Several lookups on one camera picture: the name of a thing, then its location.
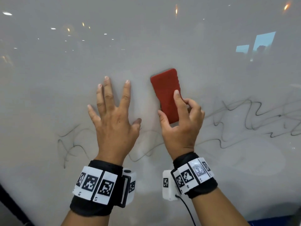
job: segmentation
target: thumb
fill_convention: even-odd
[[[166,114],[164,112],[162,112],[161,110],[158,110],[158,115],[159,115],[159,119],[160,119],[161,128],[162,129],[170,128],[169,121],[168,121]]]
[[[139,134],[140,131],[140,124],[141,124],[142,119],[138,118],[137,120],[135,120],[133,122],[132,128],[134,129],[134,131],[136,131]]]

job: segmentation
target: blue edge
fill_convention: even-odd
[[[268,219],[249,221],[250,226],[285,226],[291,216],[273,217]]]

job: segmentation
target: qr-like code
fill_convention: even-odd
[[[163,187],[168,188],[168,178],[163,178]]]
[[[192,169],[194,170],[195,174],[198,177],[202,176],[203,174],[206,174],[206,171],[205,171],[204,167],[201,164],[194,165],[192,167]]]
[[[98,190],[98,194],[110,196],[113,190],[114,182],[103,179]]]
[[[134,189],[135,189],[135,183],[136,183],[136,181],[133,181],[133,182],[130,183],[129,193],[132,192],[132,191],[134,191]]]
[[[187,183],[187,182],[190,182],[192,180],[194,180],[194,177],[192,176],[191,172],[189,169],[187,169],[186,171],[183,171],[181,173],[183,179],[184,179],[184,182]]]
[[[206,162],[202,162],[207,171],[211,171]]]
[[[181,175],[179,175],[178,177],[175,178],[175,180],[177,181],[179,187],[181,188],[182,186],[184,186],[184,182],[181,178]]]
[[[79,179],[77,180],[77,183],[76,183],[76,185],[77,185],[78,187],[80,187],[82,181],[84,180],[85,175],[86,175],[86,173],[84,173],[84,172],[82,172],[82,173],[80,174],[80,177],[79,177]]]
[[[93,191],[94,187],[96,186],[96,182],[98,180],[98,177],[87,175],[86,180],[84,181],[84,184],[82,185],[82,189]]]

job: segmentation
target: wristband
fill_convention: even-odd
[[[175,169],[171,175],[181,194],[194,198],[208,194],[216,189],[217,182],[204,158],[199,158],[194,152],[179,156],[173,162]]]
[[[124,208],[134,198],[136,173],[122,166],[92,160],[73,189],[70,209],[81,216],[107,216],[113,206]]]

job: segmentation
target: black marker scribble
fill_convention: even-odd
[[[221,127],[222,130],[221,130],[220,138],[212,138],[212,139],[204,140],[204,141],[196,144],[196,146],[200,145],[202,143],[208,142],[208,141],[218,141],[220,148],[225,149],[225,148],[231,147],[231,146],[233,146],[233,145],[235,145],[239,142],[242,142],[242,141],[246,140],[248,137],[243,138],[241,140],[238,140],[238,141],[236,141],[232,144],[229,144],[229,145],[225,144],[225,143],[229,142],[229,140],[226,141],[224,139],[224,123],[221,121],[223,116],[224,116],[224,112],[234,111],[235,109],[237,109],[237,108],[239,108],[240,106],[243,106],[243,105],[249,105],[249,108],[248,108],[246,114],[244,115],[244,127],[246,128],[246,130],[256,131],[256,130],[262,128],[262,127],[273,124],[273,123],[278,122],[282,119],[286,119],[286,121],[283,122],[283,129],[284,130],[282,132],[280,132],[278,134],[275,134],[275,131],[272,131],[272,132],[267,132],[267,133],[262,133],[262,134],[263,135],[264,134],[268,135],[270,138],[278,137],[278,136],[288,134],[288,133],[290,133],[291,136],[301,135],[301,99],[294,100],[294,101],[289,101],[289,97],[290,97],[290,95],[288,96],[287,100],[283,104],[281,104],[279,106],[276,106],[272,109],[269,109],[265,112],[260,112],[260,109],[262,107],[262,102],[254,101],[254,100],[251,100],[250,98],[247,98],[247,99],[244,99],[244,100],[239,100],[239,101],[229,103],[229,104],[226,104],[224,101],[222,101],[222,104],[223,104],[222,107],[216,109],[211,114],[205,116],[205,119],[212,118],[212,124],[211,125],[214,125],[214,126],[221,125],[222,126]],[[287,107],[289,105],[293,105],[293,104],[296,104],[296,108],[293,108],[293,109],[290,109],[290,110],[287,109]],[[217,115],[217,114],[222,114],[222,115],[218,120],[215,120],[214,116]],[[267,117],[262,118],[260,121],[252,122],[253,117],[261,117],[263,115],[266,115]],[[287,122],[288,120],[294,122],[294,124],[291,125],[291,128],[289,128],[289,125],[288,125],[288,122]],[[164,144],[164,143],[160,143],[160,144],[156,145],[155,147],[150,149],[148,152],[146,152],[143,156],[147,155],[154,148],[156,148],[156,147],[158,147],[162,144]],[[129,155],[129,158],[130,158],[131,161],[137,162],[143,156],[141,156],[137,160],[133,160],[130,155]]]
[[[80,148],[85,152],[85,155],[87,156],[88,160],[90,160],[90,159],[89,159],[89,156],[88,156],[86,150],[83,148],[83,146],[81,146],[81,145],[79,145],[79,144],[75,144],[75,138],[78,136],[78,134],[80,134],[80,133],[81,133],[82,131],[84,131],[84,130],[89,130],[89,131],[92,131],[92,130],[90,130],[90,129],[88,129],[88,128],[83,128],[83,129],[80,129],[78,132],[76,132],[75,130],[76,130],[76,128],[77,128],[78,126],[79,126],[79,124],[76,125],[73,129],[71,129],[71,130],[70,130],[67,134],[65,134],[65,135],[62,135],[62,136],[59,135],[59,137],[62,138],[62,137],[66,137],[66,136],[68,136],[68,135],[72,135],[72,134],[73,134],[73,137],[72,137],[72,145],[71,145],[71,146],[66,147],[66,146],[64,145],[64,142],[62,141],[62,139],[59,139],[59,140],[58,140],[58,149],[59,149],[59,143],[61,143],[62,146],[63,146],[63,148],[64,148],[65,151],[66,151],[65,156],[64,156],[64,163],[63,163],[64,169],[66,168],[66,162],[68,162],[67,157],[68,157],[68,156],[74,156],[74,157],[76,157],[76,155],[74,155],[74,154],[71,153],[71,150],[72,150],[73,148],[75,148],[75,147],[80,147]]]

